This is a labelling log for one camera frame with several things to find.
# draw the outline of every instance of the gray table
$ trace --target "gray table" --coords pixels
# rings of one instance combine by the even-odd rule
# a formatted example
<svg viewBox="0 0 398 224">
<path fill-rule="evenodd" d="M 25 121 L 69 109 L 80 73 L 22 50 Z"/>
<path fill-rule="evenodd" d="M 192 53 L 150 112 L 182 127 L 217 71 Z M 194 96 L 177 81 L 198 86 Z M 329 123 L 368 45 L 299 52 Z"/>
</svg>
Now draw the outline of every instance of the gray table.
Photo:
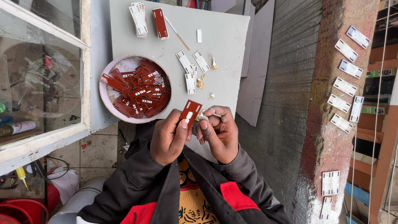
<svg viewBox="0 0 398 224">
<path fill-rule="evenodd" d="M 167 111 L 160 118 L 166 118 L 173 108 L 182 110 L 188 99 L 203 104 L 203 109 L 212 105 L 228 106 L 235 115 L 249 16 L 142 1 L 146 7 L 149 34 L 147 38 L 141 38 L 137 37 L 129 11 L 131 2 L 132 0 L 109 1 L 113 58 L 130 54 L 143 55 L 165 69 L 172 84 L 172 98 Z M 162 8 L 164 15 L 190 47 L 190 51 L 167 22 L 170 38 L 158 39 L 152 14 L 152 9 L 155 8 Z M 197 29 L 202 29 L 202 43 L 196 43 Z M 197 51 L 202 53 L 209 66 L 209 56 L 213 54 L 216 59 L 218 69 L 206 72 L 205 87 L 196 88 L 196 94 L 188 95 L 186 86 L 180 86 L 185 83 L 185 71 L 176 56 L 180 50 L 184 50 L 191 63 L 196 63 L 192 55 Z M 215 94 L 213 100 L 209 100 L 211 93 Z"/>
</svg>

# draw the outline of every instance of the hand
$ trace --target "hand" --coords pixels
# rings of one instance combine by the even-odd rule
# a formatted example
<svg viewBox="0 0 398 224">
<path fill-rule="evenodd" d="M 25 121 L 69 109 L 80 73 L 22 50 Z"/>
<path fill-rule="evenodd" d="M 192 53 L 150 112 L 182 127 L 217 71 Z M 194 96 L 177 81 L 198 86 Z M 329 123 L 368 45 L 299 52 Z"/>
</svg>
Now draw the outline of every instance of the hand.
<svg viewBox="0 0 398 224">
<path fill-rule="evenodd" d="M 185 119 L 178 124 L 180 115 L 180 110 L 173 109 L 166 119 L 155 124 L 149 153 L 163 166 L 172 163 L 181 154 L 184 145 L 192 138 L 193 128 L 187 130 Z"/>
<path fill-rule="evenodd" d="M 209 122 L 202 120 L 196 125 L 196 137 L 203 145 L 209 142 L 213 156 L 223 164 L 228 164 L 238 154 L 238 127 L 232 116 L 231 109 L 225 106 L 212 106 L 203 112 Z"/>
</svg>

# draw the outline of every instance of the black jacket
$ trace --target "black jacket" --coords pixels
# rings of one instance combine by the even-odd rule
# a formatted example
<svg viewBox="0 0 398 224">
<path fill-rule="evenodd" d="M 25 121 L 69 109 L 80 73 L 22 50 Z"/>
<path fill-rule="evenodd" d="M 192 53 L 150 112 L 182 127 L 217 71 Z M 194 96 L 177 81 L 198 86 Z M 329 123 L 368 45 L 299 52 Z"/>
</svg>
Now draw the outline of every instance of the black jacket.
<svg viewBox="0 0 398 224">
<path fill-rule="evenodd" d="M 84 207 L 78 216 L 98 224 L 178 224 L 178 159 L 167 166 L 157 163 L 148 150 L 152 133 L 153 127 L 141 130 L 125 155 L 128 159 L 106 180 L 94 203 Z M 242 148 L 225 165 L 210 162 L 187 146 L 181 156 L 188 161 L 221 224 L 293 223 L 283 205 L 271 207 L 273 191 Z"/>
</svg>

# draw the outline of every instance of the yellow nozzle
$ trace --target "yellow nozzle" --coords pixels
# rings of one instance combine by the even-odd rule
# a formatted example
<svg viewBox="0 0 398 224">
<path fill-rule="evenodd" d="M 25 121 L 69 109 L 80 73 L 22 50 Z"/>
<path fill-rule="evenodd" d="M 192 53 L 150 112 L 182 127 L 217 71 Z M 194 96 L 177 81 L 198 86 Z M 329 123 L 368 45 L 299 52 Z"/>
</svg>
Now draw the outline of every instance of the yellow nozzle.
<svg viewBox="0 0 398 224">
<path fill-rule="evenodd" d="M 26 174 L 25 174 L 25 171 L 23 170 L 23 167 L 20 167 L 20 168 L 16 169 L 15 171 L 17 171 L 18 178 L 20 180 L 22 180 L 23 183 L 25 184 L 26 189 L 29 190 L 29 188 L 27 187 L 26 181 L 25 181 Z"/>
</svg>

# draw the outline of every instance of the white bowl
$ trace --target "white bowl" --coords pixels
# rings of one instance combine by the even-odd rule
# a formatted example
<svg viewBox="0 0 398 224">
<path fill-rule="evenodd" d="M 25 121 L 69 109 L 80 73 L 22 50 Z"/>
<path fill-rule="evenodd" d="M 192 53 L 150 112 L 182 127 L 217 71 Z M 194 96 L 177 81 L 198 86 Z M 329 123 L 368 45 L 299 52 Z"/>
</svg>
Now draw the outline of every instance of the white bowl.
<svg viewBox="0 0 398 224">
<path fill-rule="evenodd" d="M 118 68 L 120 72 L 129 72 L 129 71 L 135 71 L 135 69 L 140 65 L 141 61 L 143 58 L 146 58 L 150 61 L 153 61 L 154 63 L 156 63 L 161 69 L 163 69 L 163 67 L 157 63 L 156 61 L 147 58 L 145 56 L 142 55 L 126 55 L 126 56 L 122 56 L 120 58 L 117 58 L 115 60 L 113 60 L 111 63 L 109 63 L 105 69 L 103 70 L 102 73 L 105 74 L 109 74 L 110 71 Z M 137 119 L 134 117 L 128 118 L 125 115 L 123 115 L 121 112 L 119 112 L 116 108 L 114 108 L 113 106 L 113 102 L 116 100 L 116 98 L 118 98 L 120 96 L 119 92 L 114 91 L 112 87 L 106 85 L 105 83 L 99 82 L 99 93 L 101 95 L 101 99 L 102 102 L 105 104 L 106 108 L 116 117 L 118 117 L 119 119 L 121 119 L 122 121 L 125 122 L 129 122 L 129 123 L 133 123 L 133 124 L 142 124 L 142 123 L 147 123 L 150 121 L 153 121 L 157 118 L 159 118 L 169 107 L 171 98 L 173 97 L 173 88 L 172 85 L 170 83 L 170 77 L 167 74 L 167 71 L 165 71 L 163 69 L 164 73 L 166 74 L 168 81 L 169 81 L 169 85 L 171 87 L 171 93 L 170 93 L 170 99 L 169 99 L 169 103 L 167 104 L 166 108 L 161 111 L 159 114 L 151 117 L 151 118 L 141 118 L 141 119 Z"/>
</svg>

